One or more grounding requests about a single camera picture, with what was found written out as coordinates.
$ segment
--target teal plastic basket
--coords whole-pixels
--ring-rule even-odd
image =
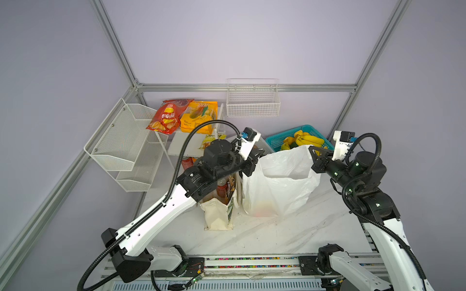
[[[313,128],[312,126],[310,126],[308,124],[303,125],[303,126],[299,126],[297,128],[294,128],[294,129],[284,131],[282,133],[279,133],[279,134],[276,134],[276,135],[273,135],[273,136],[269,136],[268,138],[265,139],[265,141],[266,141],[266,143],[269,144],[269,146],[275,152],[278,152],[281,149],[281,145],[283,144],[283,140],[285,138],[289,137],[289,136],[294,136],[295,132],[298,131],[298,130],[309,132],[309,134],[311,134],[313,136],[317,136],[319,138],[322,138],[325,141],[324,146],[327,146],[330,150],[335,149],[335,147],[320,132],[318,132],[315,128]]]

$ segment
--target yellow snack package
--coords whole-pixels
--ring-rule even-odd
[[[183,132],[191,132],[196,126],[209,120],[217,119],[217,102],[216,101],[192,101],[181,117],[180,128]],[[212,134],[213,125],[206,125],[197,133]]]
[[[224,134],[219,134],[218,136],[219,136],[219,139],[226,139],[226,135]],[[208,146],[210,146],[210,143],[213,142],[214,140],[215,140],[214,135],[206,135],[199,149],[206,149]]]

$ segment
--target red chip bag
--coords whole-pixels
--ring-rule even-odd
[[[173,133],[180,124],[180,116],[183,115],[189,103],[193,100],[194,99],[165,100],[155,113],[147,129],[168,135]]]

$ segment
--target banana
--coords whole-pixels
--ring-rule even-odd
[[[296,139],[296,143],[297,143],[297,144],[298,144],[298,141],[299,141],[300,143],[302,143],[302,144],[310,144],[310,145],[313,145],[313,146],[316,146],[316,147],[319,147],[319,148],[322,147],[321,144],[318,144],[318,143],[316,143],[316,142],[310,142],[310,141],[304,139],[302,136],[301,136],[301,137],[298,137],[298,138]]]
[[[296,144],[297,144],[298,146],[302,146],[302,145],[305,144],[305,143],[302,142],[301,138],[299,138],[299,137],[296,139],[295,142],[296,142]]]
[[[290,145],[290,144],[292,144],[294,141],[295,141],[295,138],[289,136],[289,137],[285,138],[285,140],[284,140],[283,142],[286,143],[286,144],[288,144],[288,145]]]
[[[303,136],[301,136],[301,139],[305,139],[305,140],[310,141],[310,142],[315,142],[315,143],[318,143],[320,145],[323,145],[324,142],[325,142],[322,138],[318,138],[317,136],[313,136],[313,135],[303,135]]]
[[[300,137],[302,135],[304,135],[302,130],[298,130],[298,131],[295,132],[295,138],[298,138],[298,137]]]
[[[283,143],[283,144],[281,145],[281,150],[287,150],[287,149],[290,149],[290,145],[287,144],[287,143]]]

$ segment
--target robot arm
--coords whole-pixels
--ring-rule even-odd
[[[349,155],[365,137],[376,140],[376,154],[359,152],[349,162]],[[320,273],[335,270],[361,291],[433,291],[409,247],[395,204],[390,196],[378,188],[386,172],[386,167],[379,158],[380,139],[375,134],[362,135],[354,143],[350,142],[352,139],[353,132],[339,131],[334,134],[336,151],[310,146],[309,151],[314,161],[312,169],[316,173],[327,173],[332,184],[336,182],[343,187],[341,194],[345,204],[374,240],[392,283],[383,281],[352,262],[348,254],[336,244],[319,249],[314,269]],[[314,152],[316,150],[321,155],[318,156]]]
[[[264,152],[253,149],[259,138],[260,133],[246,128],[242,133],[241,148],[237,151],[226,140],[213,141],[204,150],[204,156],[178,177],[178,183],[168,200],[165,199],[165,194],[131,223],[118,230],[108,229],[102,234],[106,247],[125,236],[110,253],[113,265],[125,283],[135,280],[147,270],[164,269],[175,275],[184,272],[187,257],[179,246],[147,250],[147,245],[173,219],[214,191],[219,179],[238,171],[250,176],[259,156]],[[162,207],[144,221],[143,218],[160,204]],[[130,235],[126,235],[139,221],[143,221],[142,224]]]

